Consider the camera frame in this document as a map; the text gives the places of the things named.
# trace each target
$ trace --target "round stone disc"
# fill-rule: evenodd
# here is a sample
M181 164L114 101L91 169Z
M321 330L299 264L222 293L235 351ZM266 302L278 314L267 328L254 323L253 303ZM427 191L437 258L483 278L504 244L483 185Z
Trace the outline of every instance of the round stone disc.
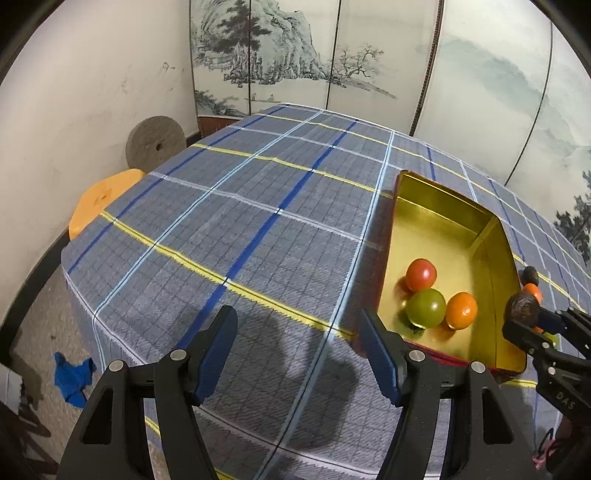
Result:
M175 120L153 116L138 123L131 131L125 157L129 168L149 173L186 147L183 129Z

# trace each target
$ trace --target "green tomato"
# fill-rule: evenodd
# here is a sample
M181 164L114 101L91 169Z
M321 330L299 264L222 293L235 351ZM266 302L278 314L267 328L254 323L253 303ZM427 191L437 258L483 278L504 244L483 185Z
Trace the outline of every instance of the green tomato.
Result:
M433 328L445 317L445 298L434 288L416 292L407 301L408 320L419 328Z

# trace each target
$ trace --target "metal tray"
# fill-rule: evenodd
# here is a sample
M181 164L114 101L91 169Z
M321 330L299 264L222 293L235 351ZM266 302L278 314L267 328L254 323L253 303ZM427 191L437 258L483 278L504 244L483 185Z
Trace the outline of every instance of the metal tray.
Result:
M451 364L481 361L493 371L523 372L526 356L503 338L507 300L520 284L501 221L483 206L443 185L403 170L394 190L392 231L385 254L384 281L376 311L388 330L398 332ZM401 283L416 258L437 268L439 290L446 301L467 291L478 303L475 322L453 331L414 328L404 313L407 294Z

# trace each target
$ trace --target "metal screw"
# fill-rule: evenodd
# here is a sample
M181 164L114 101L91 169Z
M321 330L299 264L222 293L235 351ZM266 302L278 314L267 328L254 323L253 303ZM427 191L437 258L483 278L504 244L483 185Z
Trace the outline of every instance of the metal screw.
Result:
M420 350L411 350L408 356L415 362L422 362L425 360L425 354Z
M113 360L109 364L109 370L111 370L112 372L118 372L122 368L123 368L123 362L121 360Z
M173 360L176 360L177 362L179 360L184 359L187 356L187 352L185 352L184 350L178 349L178 350L173 350L172 352L170 352L170 358Z
M472 362L470 366L477 374L484 373L486 370L486 367L482 362Z

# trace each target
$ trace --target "cherry tomato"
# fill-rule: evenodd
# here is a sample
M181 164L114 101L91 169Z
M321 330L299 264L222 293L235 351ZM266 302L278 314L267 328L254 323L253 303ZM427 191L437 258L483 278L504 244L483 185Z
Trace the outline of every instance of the cherry tomato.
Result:
M540 304L542 303L542 292L533 283L526 283L525 285L523 285L522 290L525 290L526 292L531 293L535 297L535 299L538 301L538 303L540 303Z
M415 293L406 304L410 323L420 328L433 328L445 317L445 298L433 288Z
M411 291L425 290L431 288L437 280L435 266L424 258L413 260L407 268L406 285Z
M452 330L463 330L472 325L478 315L475 298L465 291L456 293L447 302L445 320Z

